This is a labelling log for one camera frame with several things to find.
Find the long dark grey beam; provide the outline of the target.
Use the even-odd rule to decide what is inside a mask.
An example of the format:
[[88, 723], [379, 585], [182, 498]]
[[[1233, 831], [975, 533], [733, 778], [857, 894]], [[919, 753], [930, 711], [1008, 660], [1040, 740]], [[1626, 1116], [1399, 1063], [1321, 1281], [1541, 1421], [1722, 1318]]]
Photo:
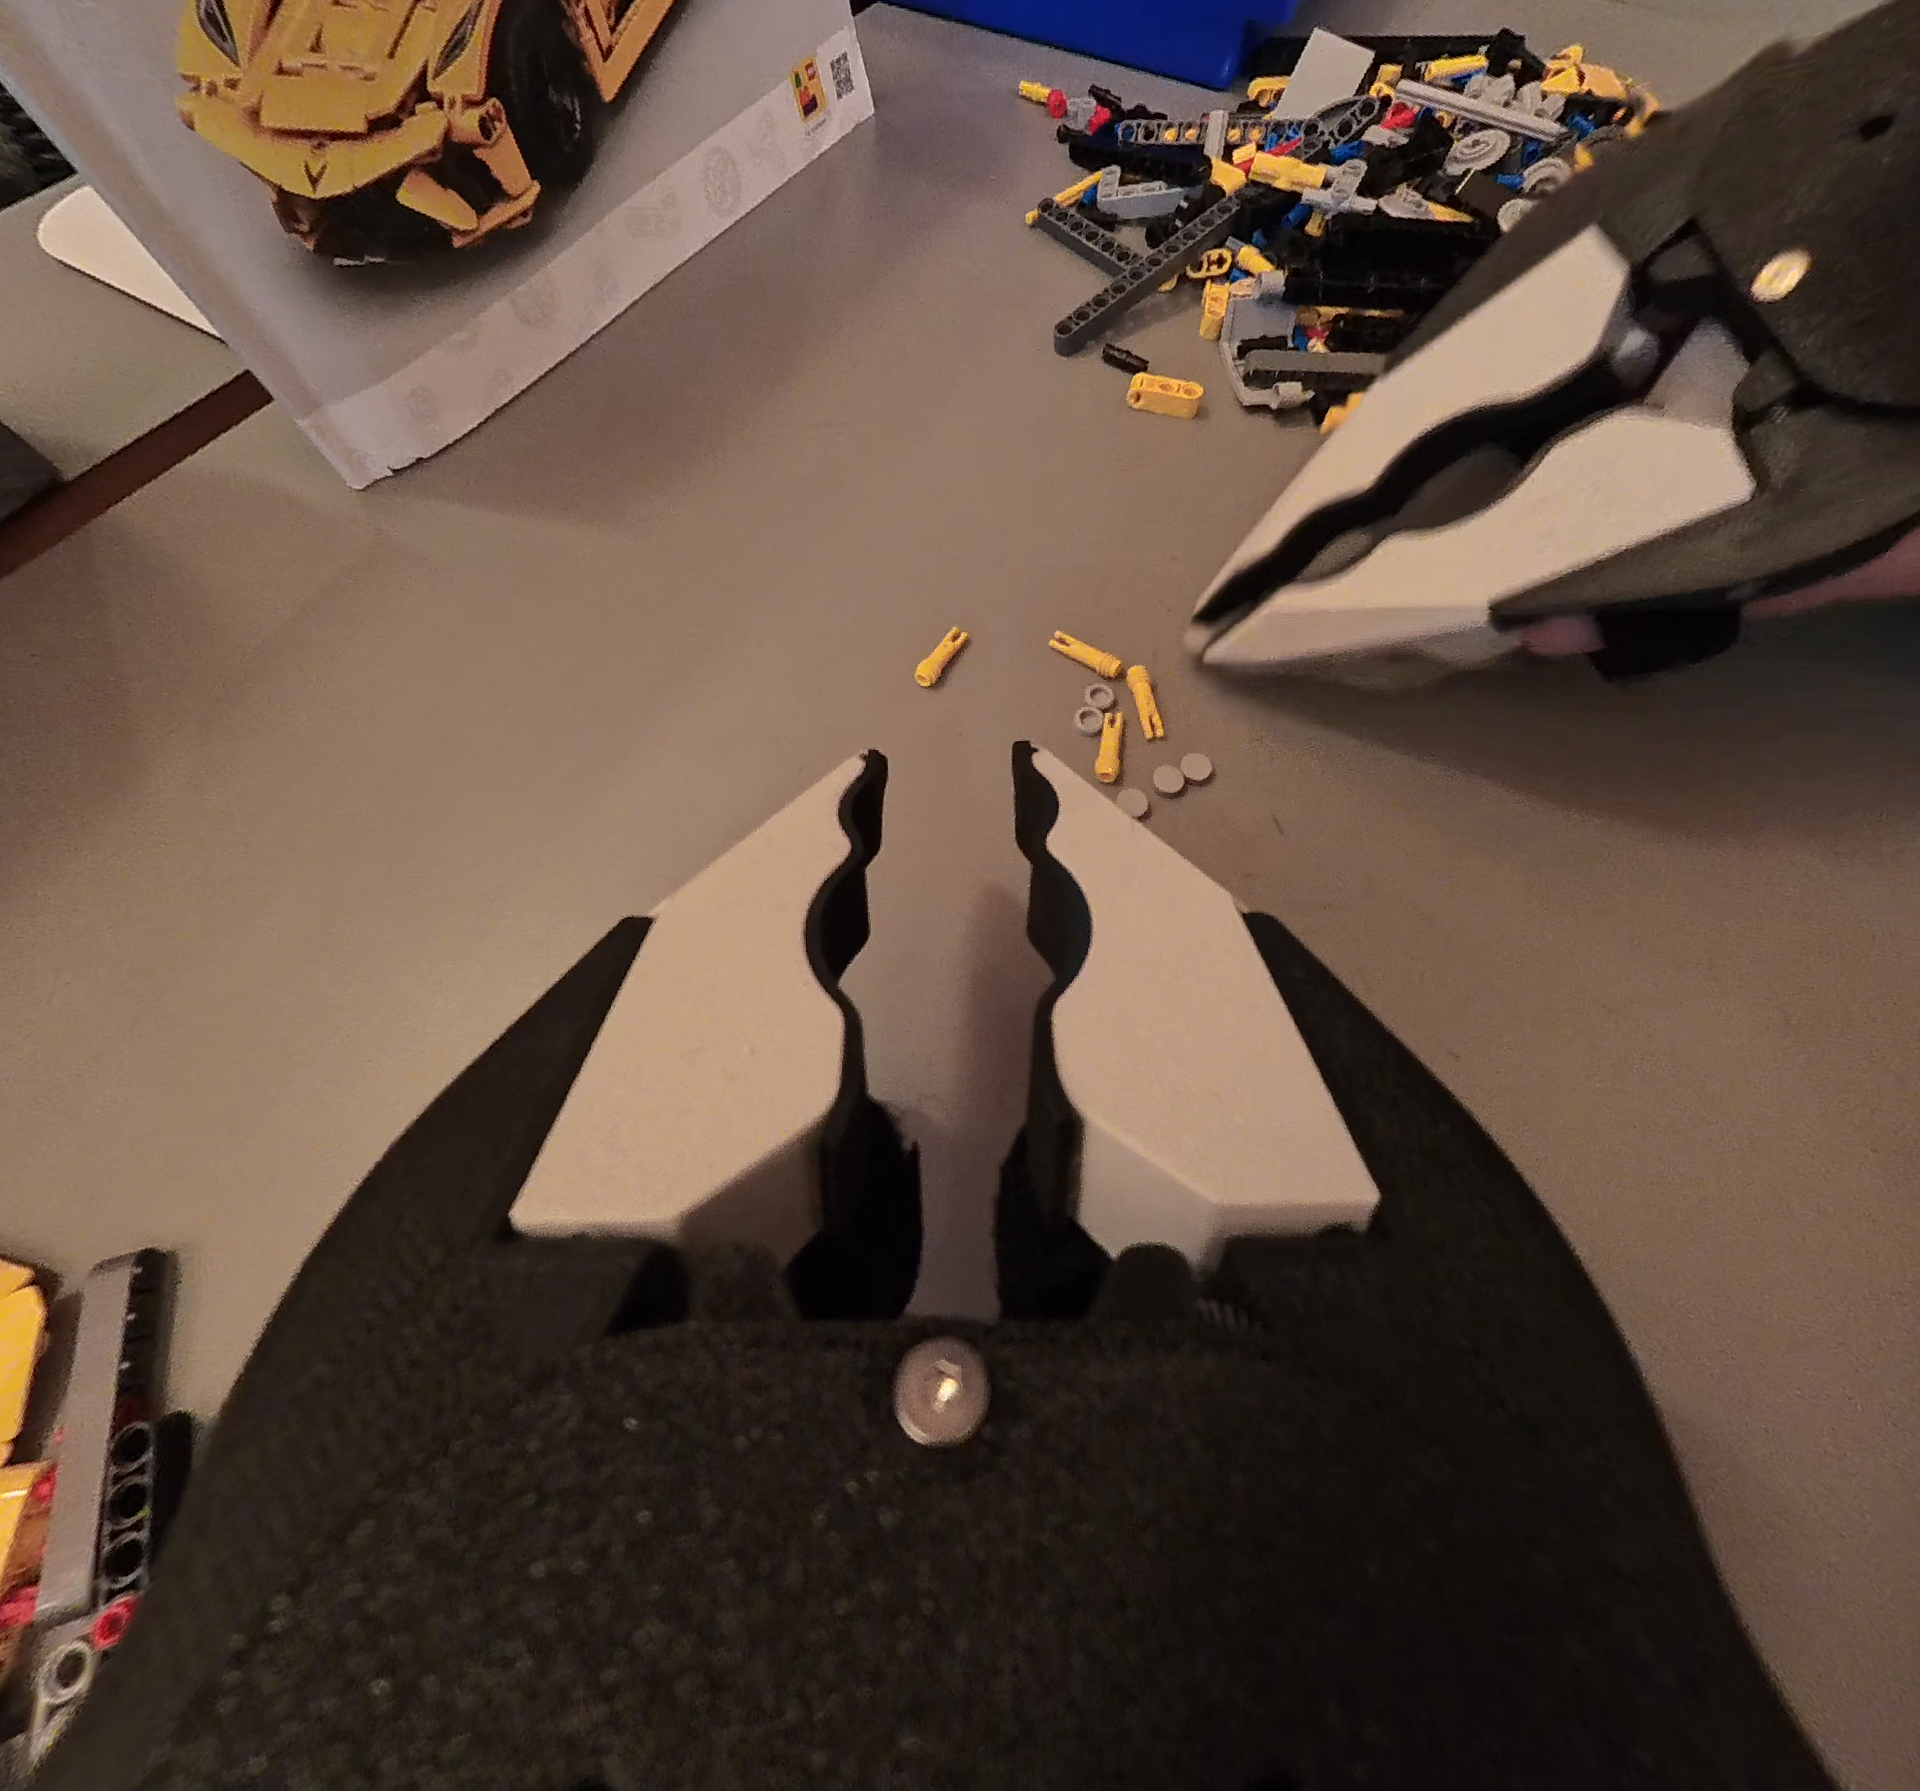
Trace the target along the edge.
[[1259, 202], [1259, 187], [1226, 196], [1173, 230], [1157, 247], [1136, 252], [1094, 226], [1076, 210], [1045, 199], [1040, 207], [1037, 230], [1057, 241], [1068, 243], [1084, 259], [1105, 267], [1111, 274], [1108, 282], [1053, 326], [1055, 353], [1070, 357], [1103, 339], [1161, 284], [1184, 274], [1213, 247], [1224, 246], [1236, 233], [1238, 221]]

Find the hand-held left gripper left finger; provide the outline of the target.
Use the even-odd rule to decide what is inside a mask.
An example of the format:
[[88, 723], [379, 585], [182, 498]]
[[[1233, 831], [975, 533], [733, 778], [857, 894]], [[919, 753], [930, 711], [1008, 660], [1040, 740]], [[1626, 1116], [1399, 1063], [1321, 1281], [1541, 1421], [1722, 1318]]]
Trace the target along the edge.
[[808, 1316], [904, 1312], [919, 1163], [870, 1096], [844, 989], [886, 772], [878, 752], [844, 759], [647, 914], [515, 1231], [753, 1246]]

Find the yellow toy car section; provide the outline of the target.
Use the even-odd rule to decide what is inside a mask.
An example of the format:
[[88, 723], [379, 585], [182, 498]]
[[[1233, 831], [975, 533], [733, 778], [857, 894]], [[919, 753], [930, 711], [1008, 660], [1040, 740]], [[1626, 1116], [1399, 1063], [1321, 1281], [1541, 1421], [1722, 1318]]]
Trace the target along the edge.
[[45, 1463], [5, 1472], [2, 1783], [22, 1786], [132, 1626], [180, 1508], [195, 1419], [159, 1397], [173, 1259], [97, 1264]]

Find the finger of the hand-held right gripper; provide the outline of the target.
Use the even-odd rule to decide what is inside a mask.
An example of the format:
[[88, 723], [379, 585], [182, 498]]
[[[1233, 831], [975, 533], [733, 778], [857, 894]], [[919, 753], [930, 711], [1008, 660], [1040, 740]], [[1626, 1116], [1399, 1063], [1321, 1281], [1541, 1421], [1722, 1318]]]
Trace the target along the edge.
[[1505, 652], [1502, 601], [1738, 507], [1756, 479], [1731, 430], [1612, 415], [1553, 443], [1514, 490], [1445, 527], [1379, 539], [1344, 572], [1264, 594], [1201, 650], [1227, 672]]
[[1589, 226], [1379, 376], [1221, 568], [1197, 621], [1260, 613], [1332, 539], [1403, 509], [1454, 461], [1616, 401], [1628, 321], [1628, 259]]

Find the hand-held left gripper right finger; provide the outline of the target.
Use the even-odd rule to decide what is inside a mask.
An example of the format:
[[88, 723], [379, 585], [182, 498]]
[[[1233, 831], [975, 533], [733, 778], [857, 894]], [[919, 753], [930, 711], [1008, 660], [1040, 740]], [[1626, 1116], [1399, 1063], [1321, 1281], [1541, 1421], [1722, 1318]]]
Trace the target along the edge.
[[1082, 1314], [1132, 1248], [1370, 1227], [1379, 1189], [1260, 951], [1271, 918], [1012, 746], [1025, 932], [1048, 969], [996, 1197], [1006, 1318]]

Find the white flat stand base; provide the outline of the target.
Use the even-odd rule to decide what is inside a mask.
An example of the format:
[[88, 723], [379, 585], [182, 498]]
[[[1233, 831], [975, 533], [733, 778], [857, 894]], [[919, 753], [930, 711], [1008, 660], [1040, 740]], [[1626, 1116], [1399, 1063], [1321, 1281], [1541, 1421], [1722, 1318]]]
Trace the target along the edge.
[[36, 241], [56, 262], [119, 290], [164, 316], [220, 339], [184, 289], [90, 185], [81, 185], [41, 212]]

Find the person's right hand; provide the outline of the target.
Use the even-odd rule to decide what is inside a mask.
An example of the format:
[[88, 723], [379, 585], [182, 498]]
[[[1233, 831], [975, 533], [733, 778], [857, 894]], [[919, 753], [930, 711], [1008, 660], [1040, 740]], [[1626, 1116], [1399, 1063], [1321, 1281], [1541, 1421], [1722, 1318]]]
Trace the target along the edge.
[[1512, 634], [1522, 652], [1541, 658], [1589, 658], [1601, 676], [1624, 681], [1705, 662], [1741, 638], [1748, 620], [1785, 620], [1848, 602], [1914, 598], [1918, 531], [1907, 528], [1853, 569], [1743, 602], [1663, 605], [1574, 613], [1525, 625]]

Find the white instruction booklet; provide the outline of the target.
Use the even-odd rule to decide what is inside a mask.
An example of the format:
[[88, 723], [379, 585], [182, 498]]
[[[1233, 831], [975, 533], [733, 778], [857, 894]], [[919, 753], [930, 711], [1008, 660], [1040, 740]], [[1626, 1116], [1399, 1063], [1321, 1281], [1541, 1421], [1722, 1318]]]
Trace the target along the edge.
[[5, 77], [355, 487], [853, 124], [849, 0], [2, 0]]

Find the grey desk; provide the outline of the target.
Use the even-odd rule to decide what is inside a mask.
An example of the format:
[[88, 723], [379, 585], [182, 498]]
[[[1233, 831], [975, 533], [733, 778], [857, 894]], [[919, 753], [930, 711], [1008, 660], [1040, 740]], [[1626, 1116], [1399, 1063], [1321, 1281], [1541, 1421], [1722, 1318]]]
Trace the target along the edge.
[[[1017, 79], [872, 6], [876, 118], [469, 440], [351, 492], [278, 408], [5, 581], [5, 1250], [180, 1250], [213, 1414], [302, 1259], [543, 986], [831, 765], [892, 762], [870, 1081], [923, 1314], [995, 1314], [1031, 1012], [1011, 744], [1068, 629], [1215, 778], [1153, 830], [1329, 961], [1595, 1275], [1831, 1770], [1917, 1786], [1917, 614], [1690, 674], [1197, 674], [1313, 436], [1130, 415]], [[967, 648], [930, 692], [948, 628]]]

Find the pile of toy bricks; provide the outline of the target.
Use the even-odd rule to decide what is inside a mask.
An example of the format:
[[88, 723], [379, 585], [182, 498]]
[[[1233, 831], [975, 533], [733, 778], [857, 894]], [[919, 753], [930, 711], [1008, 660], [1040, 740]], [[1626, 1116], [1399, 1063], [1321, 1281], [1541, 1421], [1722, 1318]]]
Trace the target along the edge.
[[[1502, 236], [1658, 114], [1644, 83], [1581, 44], [1541, 55], [1512, 28], [1315, 30], [1280, 55], [1236, 103], [1190, 116], [1103, 85], [1068, 94], [1021, 81], [1020, 94], [1044, 107], [1076, 170], [1045, 199], [1136, 252], [1260, 190], [1224, 246], [1078, 353], [1127, 344], [1123, 326], [1148, 299], [1195, 290], [1198, 337], [1236, 402], [1305, 410], [1323, 432]], [[1041, 205], [1023, 219], [1037, 236]]]

